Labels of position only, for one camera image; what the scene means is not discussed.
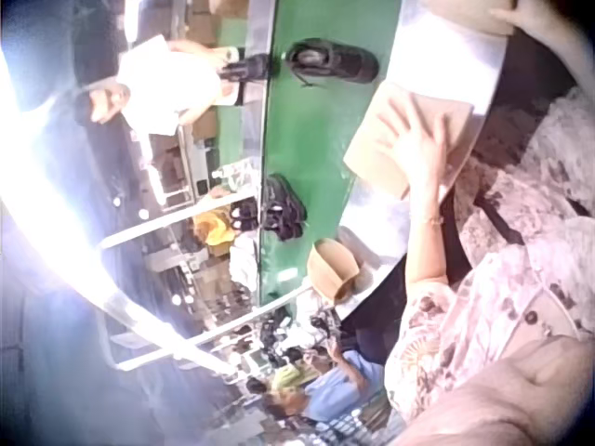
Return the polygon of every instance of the black leather shoe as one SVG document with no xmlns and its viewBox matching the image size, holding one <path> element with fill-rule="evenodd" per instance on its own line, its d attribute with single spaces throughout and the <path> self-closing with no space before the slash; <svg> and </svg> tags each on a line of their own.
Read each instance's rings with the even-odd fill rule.
<svg viewBox="0 0 595 446">
<path fill-rule="evenodd" d="M 369 51 L 324 39 L 294 43 L 285 55 L 285 62 L 304 82 L 302 76 L 317 76 L 369 84 L 376 79 L 379 70 L 378 60 Z"/>
<path fill-rule="evenodd" d="M 287 222 L 302 222 L 308 218 L 306 206 L 280 174 L 271 174 L 267 178 L 264 199 L 267 214 L 281 214 Z"/>
<path fill-rule="evenodd" d="M 262 81 L 269 77 L 270 58 L 268 54 L 255 54 L 223 67 L 219 77 L 230 82 Z"/>
</svg>

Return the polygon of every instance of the black pants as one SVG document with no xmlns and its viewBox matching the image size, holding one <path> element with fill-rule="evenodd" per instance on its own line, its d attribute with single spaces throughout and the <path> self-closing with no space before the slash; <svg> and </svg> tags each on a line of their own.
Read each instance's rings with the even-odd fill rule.
<svg viewBox="0 0 595 446">
<path fill-rule="evenodd" d="M 389 357 L 389 349 L 385 345 L 384 333 L 374 328 L 355 330 L 356 350 L 368 362 L 384 365 Z"/>
</svg>

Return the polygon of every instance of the woman's hand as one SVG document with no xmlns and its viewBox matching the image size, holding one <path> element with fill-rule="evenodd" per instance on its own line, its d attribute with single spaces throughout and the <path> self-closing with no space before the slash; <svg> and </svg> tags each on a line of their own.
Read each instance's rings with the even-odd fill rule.
<svg viewBox="0 0 595 446">
<path fill-rule="evenodd" d="M 519 0 L 515 9 L 491 9 L 490 13 L 546 46 L 554 44 L 569 25 L 551 0 Z"/>
<path fill-rule="evenodd" d="M 404 99 L 406 116 L 393 108 L 391 124 L 398 138 L 389 151 L 390 157 L 401 167 L 412 193 L 428 188 L 438 189 L 446 166 L 446 128 L 444 116 L 437 116 L 431 134 L 422 123 L 419 110 L 411 95 Z"/>
</svg>

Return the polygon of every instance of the blue shirt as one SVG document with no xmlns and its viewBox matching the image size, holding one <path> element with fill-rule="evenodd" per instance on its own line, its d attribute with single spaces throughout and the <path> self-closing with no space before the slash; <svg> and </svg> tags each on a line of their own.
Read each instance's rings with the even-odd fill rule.
<svg viewBox="0 0 595 446">
<path fill-rule="evenodd" d="M 335 367 L 306 387 L 306 395 L 310 397 L 310 401 L 304 416 L 328 423 L 362 406 L 382 388 L 384 367 L 366 361 L 355 350 L 346 352 L 344 357 L 367 381 L 364 392 L 360 393 L 348 375 L 340 367 Z"/>
</svg>

